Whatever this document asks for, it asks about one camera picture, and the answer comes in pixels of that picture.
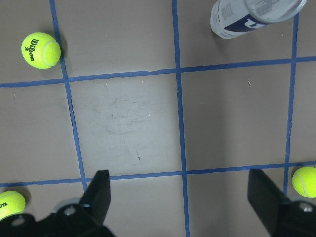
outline tennis ball can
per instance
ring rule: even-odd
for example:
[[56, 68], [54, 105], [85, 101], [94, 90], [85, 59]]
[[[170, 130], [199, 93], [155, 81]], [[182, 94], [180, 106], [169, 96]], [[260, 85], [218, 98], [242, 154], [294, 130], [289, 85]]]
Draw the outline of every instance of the tennis ball can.
[[295, 16], [307, 0], [218, 0], [211, 12], [211, 28], [224, 39], [286, 21]]

